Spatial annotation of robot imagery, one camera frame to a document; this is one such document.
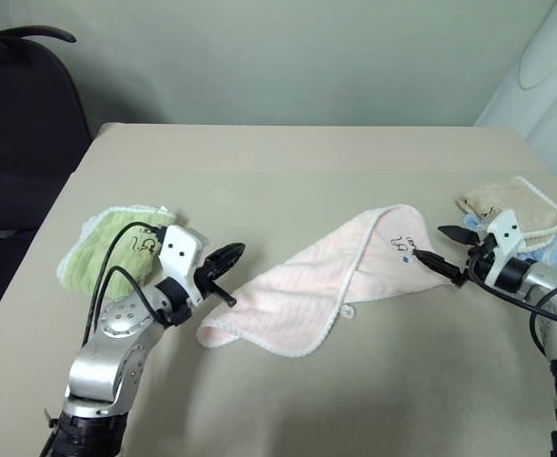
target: table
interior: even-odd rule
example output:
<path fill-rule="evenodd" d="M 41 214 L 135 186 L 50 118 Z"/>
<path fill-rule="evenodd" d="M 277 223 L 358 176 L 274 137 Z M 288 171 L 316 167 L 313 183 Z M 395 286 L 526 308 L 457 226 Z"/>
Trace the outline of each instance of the table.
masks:
<path fill-rule="evenodd" d="M 0 456 L 37 455 L 60 411 L 88 300 L 55 277 L 81 224 L 112 205 L 180 210 L 215 248 L 247 251 L 227 290 L 365 209 L 408 203 L 435 248 L 461 191 L 557 179 L 507 129 L 104 126 L 0 304 Z M 210 300 L 206 311 L 215 305 Z M 527 314 L 472 284 L 356 305 L 309 357 L 203 349 L 204 312 L 149 357 L 125 438 L 145 456 L 545 456 L 553 387 Z"/>

